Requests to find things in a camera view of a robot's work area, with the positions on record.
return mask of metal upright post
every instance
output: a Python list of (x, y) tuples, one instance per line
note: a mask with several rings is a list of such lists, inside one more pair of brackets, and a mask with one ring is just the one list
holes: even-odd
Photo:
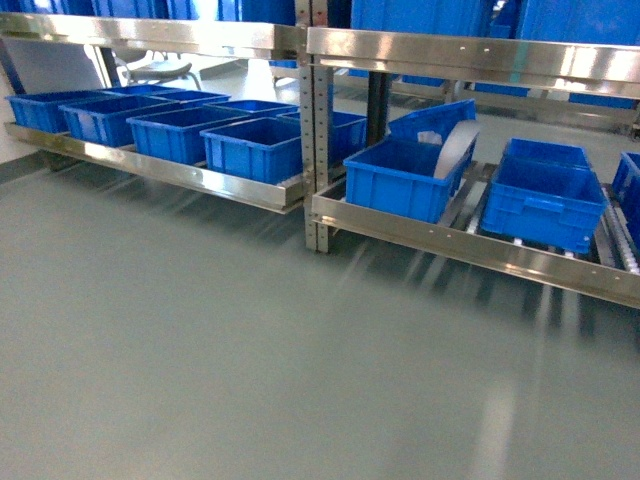
[[(296, 0), (298, 25), (326, 26), (327, 0)], [(302, 123), (305, 234), (311, 250), (329, 251), (329, 227), (313, 221), (313, 195), (329, 185), (329, 145), (333, 117), (333, 70), (313, 66), (306, 53), (306, 38), (298, 53)]]
[(375, 145), (387, 133), (391, 74), (369, 72), (369, 98), (367, 100), (367, 145)]

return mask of blue container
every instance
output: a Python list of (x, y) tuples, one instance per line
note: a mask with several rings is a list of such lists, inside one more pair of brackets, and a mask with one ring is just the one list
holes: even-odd
[(504, 156), (571, 168), (591, 168), (584, 148), (560, 143), (512, 138), (504, 150)]
[(168, 18), (166, 0), (93, 0), (98, 17)]
[(233, 110), (237, 114), (248, 114), (253, 118), (277, 117), (283, 113), (298, 111), (297, 105), (264, 100), (234, 100), (226, 102), (224, 105), (211, 105), (209, 108)]
[(296, 24), (295, 0), (219, 0), (219, 19), (225, 22)]
[(491, 181), (487, 232), (586, 253), (608, 205), (595, 174), (506, 156)]
[(444, 84), (444, 80), (441, 78), (416, 77), (415, 75), (403, 75), (402, 81), (414, 85), (426, 85), (427, 87), (441, 87)]
[(172, 20), (219, 20), (218, 0), (167, 0)]
[(59, 109), (61, 105), (104, 98), (112, 96), (96, 90), (82, 90), (14, 95), (7, 97), (7, 100), (18, 125), (43, 132), (60, 133), (69, 130), (64, 114)]
[(201, 135), (215, 172), (272, 185), (302, 173), (300, 128), (291, 122), (260, 118)]
[(494, 0), (354, 0), (351, 26), (359, 30), (484, 37)]
[(190, 108), (127, 119), (138, 153), (194, 165), (206, 160), (200, 132), (248, 119), (211, 108)]
[(142, 96), (120, 96), (99, 102), (60, 107), (67, 119), (72, 137), (109, 147), (133, 143), (133, 134), (127, 124), (127, 118), (179, 108), (180, 104), (176, 102)]
[(344, 161), (347, 202), (436, 223), (460, 184), (466, 159), (445, 179), (433, 178), (442, 147), (387, 137)]
[(184, 91), (180, 88), (163, 87), (162, 85), (129, 85), (128, 87), (113, 87), (102, 90), (115, 95), (144, 95), (152, 96), (165, 93)]
[(517, 38), (639, 45), (637, 0), (523, 0)]
[(223, 95), (221, 93), (201, 92), (200, 90), (179, 90), (169, 93), (154, 93), (155, 98), (166, 98), (180, 102), (185, 108), (199, 107), (211, 103), (224, 103), (231, 98), (231, 95)]
[(640, 224), (640, 153), (622, 153), (611, 186), (627, 221)]
[(636, 101), (631, 98), (603, 97), (601, 95), (588, 95), (585, 93), (572, 93), (569, 95), (569, 102), (597, 105), (599, 107), (626, 108), (627, 110), (636, 108)]
[(476, 92), (497, 93), (498, 95), (510, 95), (512, 97), (526, 97), (529, 89), (524, 87), (506, 87), (502, 85), (491, 85), (488, 83), (476, 83)]
[[(300, 126), (300, 113), (285, 113), (278, 116), (282, 120)], [(333, 131), (331, 133), (331, 166), (341, 162), (366, 145), (367, 117), (353, 113), (333, 112)]]
[(462, 120), (476, 119), (476, 104), (473, 100), (449, 103), (438, 107), (417, 110), (389, 122), (394, 138), (419, 141), (421, 132), (435, 132), (445, 142), (451, 131)]
[(19, 0), (0, 0), (0, 12), (19, 12)]
[(627, 230), (629, 230), (629, 235), (631, 235), (633, 243), (636, 244), (636, 249), (640, 250), (640, 223), (628, 223)]
[(20, 0), (25, 13), (93, 15), (91, 0)]

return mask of stainless steel beam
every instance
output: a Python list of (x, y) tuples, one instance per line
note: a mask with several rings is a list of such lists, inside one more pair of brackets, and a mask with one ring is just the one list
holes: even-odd
[(317, 65), (640, 98), (640, 48), (310, 28)]
[(295, 58), (301, 32), (266, 23), (0, 14), (5, 37), (238, 58)]
[(198, 167), (181, 165), (119, 148), (83, 142), (64, 134), (51, 134), (5, 124), (9, 135), (49, 152), (85, 160), (179, 187), (253, 205), (276, 213), (288, 213), (302, 204), (300, 177), (279, 185), (268, 185), (224, 175)]
[(640, 308), (640, 276), (342, 200), (344, 181), (313, 198), (317, 222), (592, 297)]

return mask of crate handle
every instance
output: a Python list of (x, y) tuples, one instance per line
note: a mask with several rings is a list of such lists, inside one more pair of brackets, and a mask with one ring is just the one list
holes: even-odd
[(547, 210), (549, 212), (562, 213), (564, 211), (564, 205), (562, 203), (540, 200), (539, 198), (527, 197), (524, 200), (524, 204), (526, 207)]

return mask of shelf rail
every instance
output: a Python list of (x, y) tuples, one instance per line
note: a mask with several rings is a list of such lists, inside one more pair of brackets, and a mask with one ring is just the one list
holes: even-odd
[(279, 185), (269, 185), (141, 155), (127, 148), (111, 148), (76, 140), (66, 134), (45, 133), (18, 126), (15, 123), (6, 123), (5, 128), (12, 137), (48, 152), (160, 180), (272, 212), (285, 214), (302, 205), (303, 188), (300, 176)]
[(302, 30), (268, 23), (0, 14), (3, 37), (236, 58), (292, 59)]

